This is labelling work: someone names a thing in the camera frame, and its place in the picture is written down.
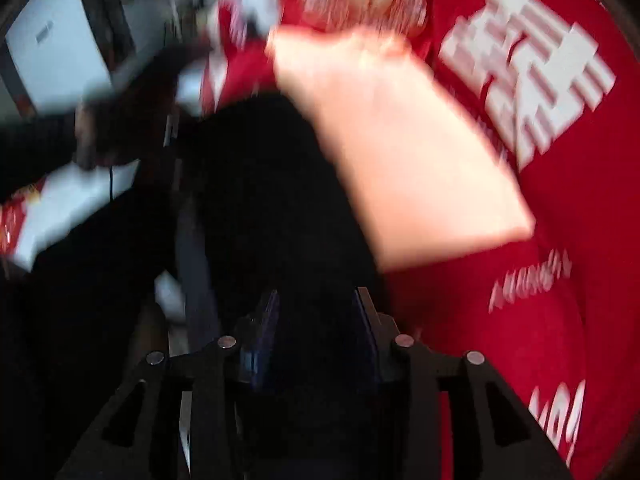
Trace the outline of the black pants with grey waistband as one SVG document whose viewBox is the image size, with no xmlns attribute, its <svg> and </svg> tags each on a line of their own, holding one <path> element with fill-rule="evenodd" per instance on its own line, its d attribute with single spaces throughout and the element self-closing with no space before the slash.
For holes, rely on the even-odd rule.
<svg viewBox="0 0 640 480">
<path fill-rule="evenodd" d="M 146 154 L 134 184 L 1 282 L 1 474 L 51 479 L 124 380 L 134 330 L 165 271 L 198 281 L 205 344 L 270 292 L 285 300 L 278 388 L 255 456 L 271 479 L 356 479 L 369 461 L 356 408 L 359 332 L 341 301 L 384 287 L 312 125 L 280 94 L 186 118 L 177 151 Z"/>
</svg>

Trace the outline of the white appliance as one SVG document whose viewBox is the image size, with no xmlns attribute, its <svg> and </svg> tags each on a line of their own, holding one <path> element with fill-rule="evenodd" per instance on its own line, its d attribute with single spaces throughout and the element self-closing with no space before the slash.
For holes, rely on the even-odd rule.
<svg viewBox="0 0 640 480">
<path fill-rule="evenodd" d="M 112 85 L 82 0 L 28 0 L 6 44 L 37 113 L 69 108 Z"/>
</svg>

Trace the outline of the white cloth sheet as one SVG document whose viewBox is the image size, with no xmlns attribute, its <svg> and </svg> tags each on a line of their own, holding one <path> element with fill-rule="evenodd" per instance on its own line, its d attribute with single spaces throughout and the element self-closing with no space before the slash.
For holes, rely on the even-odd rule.
<svg viewBox="0 0 640 480">
<path fill-rule="evenodd" d="M 401 36 L 280 26 L 266 52 L 334 163 L 380 269 L 532 237 L 511 170 Z"/>
</svg>

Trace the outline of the red sofa cover with characters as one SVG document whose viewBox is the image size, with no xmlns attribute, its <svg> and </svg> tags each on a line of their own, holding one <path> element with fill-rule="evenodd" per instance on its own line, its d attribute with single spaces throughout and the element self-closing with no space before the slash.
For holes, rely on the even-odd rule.
<svg viewBox="0 0 640 480">
<path fill-rule="evenodd" d="M 535 229 L 527 240 L 382 270 L 320 145 L 385 292 L 376 299 L 360 285 L 341 301 L 355 311 L 360 331 L 339 336 L 337 353 L 346 358 L 350 347 L 360 344 L 366 361 L 355 406 L 368 434 L 362 448 L 369 466 L 356 479 L 385 479 L 374 470 L 386 455 L 366 329 L 355 299 L 360 287 L 368 290 L 375 310 L 431 352 L 456 358 L 480 352 L 538 422 L 567 466 L 567 479 L 637 478 L 638 61 L 605 10 L 591 0 L 433 0 L 431 24 L 427 58 L 419 58 L 404 36 L 391 33 L 409 44 L 484 132 L 514 175 Z M 270 32 L 280 26 L 319 32 L 282 22 Z M 367 26 L 344 32 L 356 28 L 383 32 Z M 285 96 L 295 106 L 277 85 L 268 37 L 258 46 L 262 88 L 241 91 L 220 110 L 267 93 Z M 75 110 L 103 93 L 2 127 L 2 200 L 64 166 L 80 168 L 74 162 Z M 206 306 L 205 289 L 176 271 L 163 272 L 154 281 L 152 306 L 134 330 L 127 374 L 116 390 L 151 352 L 182 356 L 222 336 L 239 335 L 269 295 L 237 330 L 196 344 L 192 315 Z M 278 388 L 273 370 L 285 308 L 278 295 L 264 380 L 240 404 L 243 479 L 271 479 L 262 474 L 255 453 L 267 440 L 265 418 Z"/>
</svg>

